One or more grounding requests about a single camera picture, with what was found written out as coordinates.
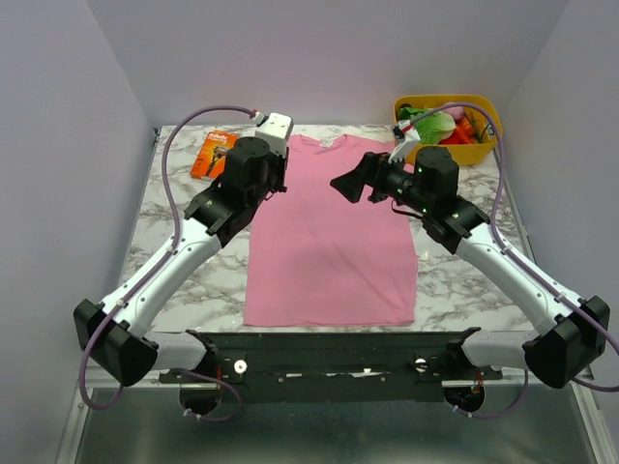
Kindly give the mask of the pink t-shirt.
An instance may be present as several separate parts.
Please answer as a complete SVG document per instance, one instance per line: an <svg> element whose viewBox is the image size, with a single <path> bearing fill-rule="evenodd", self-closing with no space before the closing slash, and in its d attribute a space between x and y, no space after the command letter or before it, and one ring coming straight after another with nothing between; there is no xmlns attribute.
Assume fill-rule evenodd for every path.
<svg viewBox="0 0 619 464"><path fill-rule="evenodd" d="M418 275L409 221L389 203L349 203L331 187L366 152L391 142L344 134L291 137L287 191L251 222L244 321L258 327L413 322Z"/></svg>

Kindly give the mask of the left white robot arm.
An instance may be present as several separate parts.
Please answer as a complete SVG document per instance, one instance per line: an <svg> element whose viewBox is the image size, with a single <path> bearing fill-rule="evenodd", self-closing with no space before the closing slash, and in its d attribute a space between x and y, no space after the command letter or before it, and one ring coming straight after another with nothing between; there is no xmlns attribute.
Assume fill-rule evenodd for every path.
<svg viewBox="0 0 619 464"><path fill-rule="evenodd" d="M98 303L80 302L74 323L86 360L123 387L158 368L180 367L195 382L207 380L213 356L195 336L151 340L147 333L165 303L203 263L253 220L258 207L284 192L288 138L256 133L239 138L224 170L193 198L170 239L125 284Z"/></svg>

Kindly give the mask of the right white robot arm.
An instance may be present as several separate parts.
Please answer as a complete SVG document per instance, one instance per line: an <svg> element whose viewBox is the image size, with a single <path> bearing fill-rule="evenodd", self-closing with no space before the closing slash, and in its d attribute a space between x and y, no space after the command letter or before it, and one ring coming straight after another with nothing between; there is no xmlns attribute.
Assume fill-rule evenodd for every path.
<svg viewBox="0 0 619 464"><path fill-rule="evenodd" d="M366 153L330 185L351 203L370 188L370 202L391 199L413 210L431 239L489 278L532 324L534 332L525 336L469 332L445 355L452 376L464 379L486 366L519 368L561 389L604 352L609 307L598 297L582 299L514 248L458 194L458 175L448 149L430 147L411 171L386 154Z"/></svg>

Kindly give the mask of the orange razor box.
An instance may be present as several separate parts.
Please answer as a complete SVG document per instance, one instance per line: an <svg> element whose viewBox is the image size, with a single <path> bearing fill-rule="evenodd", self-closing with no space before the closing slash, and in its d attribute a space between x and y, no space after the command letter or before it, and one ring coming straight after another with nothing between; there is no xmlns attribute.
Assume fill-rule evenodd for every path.
<svg viewBox="0 0 619 464"><path fill-rule="evenodd" d="M236 133L212 130L195 159L190 171L194 179L216 179L223 172L227 152L234 146L239 136Z"/></svg>

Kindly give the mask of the green toy lettuce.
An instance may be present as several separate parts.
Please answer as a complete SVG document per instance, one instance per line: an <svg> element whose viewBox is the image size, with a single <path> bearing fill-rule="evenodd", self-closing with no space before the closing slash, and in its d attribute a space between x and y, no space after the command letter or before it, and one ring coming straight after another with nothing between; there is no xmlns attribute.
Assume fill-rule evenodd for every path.
<svg viewBox="0 0 619 464"><path fill-rule="evenodd" d="M412 120L428 113L427 108L403 106L397 110L399 121ZM420 142L425 145L436 145L450 137L456 129L455 119L444 111L433 113L415 124Z"/></svg>

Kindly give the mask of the red toy pepper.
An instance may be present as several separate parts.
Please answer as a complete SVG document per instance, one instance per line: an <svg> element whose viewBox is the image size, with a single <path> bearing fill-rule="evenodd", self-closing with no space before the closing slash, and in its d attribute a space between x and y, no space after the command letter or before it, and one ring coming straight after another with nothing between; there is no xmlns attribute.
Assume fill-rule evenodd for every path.
<svg viewBox="0 0 619 464"><path fill-rule="evenodd" d="M454 131L449 137L440 141L441 145L470 145L473 139L466 133Z"/></svg>

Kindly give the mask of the orange toy carrot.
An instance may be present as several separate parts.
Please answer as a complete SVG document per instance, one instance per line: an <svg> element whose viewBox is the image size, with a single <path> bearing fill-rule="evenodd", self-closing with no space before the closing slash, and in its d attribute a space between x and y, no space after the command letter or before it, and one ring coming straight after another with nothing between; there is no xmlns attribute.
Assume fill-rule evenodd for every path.
<svg viewBox="0 0 619 464"><path fill-rule="evenodd" d="M459 144L477 144L479 142L476 129L466 116L462 116L456 122L455 135Z"/></svg>

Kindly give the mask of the pink toy ball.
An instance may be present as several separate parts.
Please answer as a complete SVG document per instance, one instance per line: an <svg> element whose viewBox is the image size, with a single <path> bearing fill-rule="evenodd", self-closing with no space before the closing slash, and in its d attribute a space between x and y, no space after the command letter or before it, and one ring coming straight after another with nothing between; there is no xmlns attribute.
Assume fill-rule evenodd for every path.
<svg viewBox="0 0 619 464"><path fill-rule="evenodd" d="M449 114L456 122L460 121L465 116L464 108L461 105L445 107L442 111Z"/></svg>

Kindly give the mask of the yellow plastic bin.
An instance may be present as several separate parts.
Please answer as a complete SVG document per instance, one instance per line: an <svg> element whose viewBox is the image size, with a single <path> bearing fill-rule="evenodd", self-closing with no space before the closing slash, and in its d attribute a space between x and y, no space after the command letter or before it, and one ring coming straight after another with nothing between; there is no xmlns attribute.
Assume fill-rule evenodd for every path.
<svg viewBox="0 0 619 464"><path fill-rule="evenodd" d="M407 161L414 163L419 150L426 146L446 146L460 166L483 161L497 146L502 127L491 101L477 95L419 95L399 98L394 104L397 122L412 120L435 107L454 103L415 124L420 135Z"/></svg>

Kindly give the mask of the black base frame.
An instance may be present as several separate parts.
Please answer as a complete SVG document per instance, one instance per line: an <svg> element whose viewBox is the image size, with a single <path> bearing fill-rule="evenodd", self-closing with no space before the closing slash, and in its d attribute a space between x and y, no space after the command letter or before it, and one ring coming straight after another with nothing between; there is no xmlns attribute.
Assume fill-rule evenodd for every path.
<svg viewBox="0 0 619 464"><path fill-rule="evenodd" d="M202 333L207 354L195 372L230 384L246 404L440 402L445 383L502 377L464 357L472 333Z"/></svg>

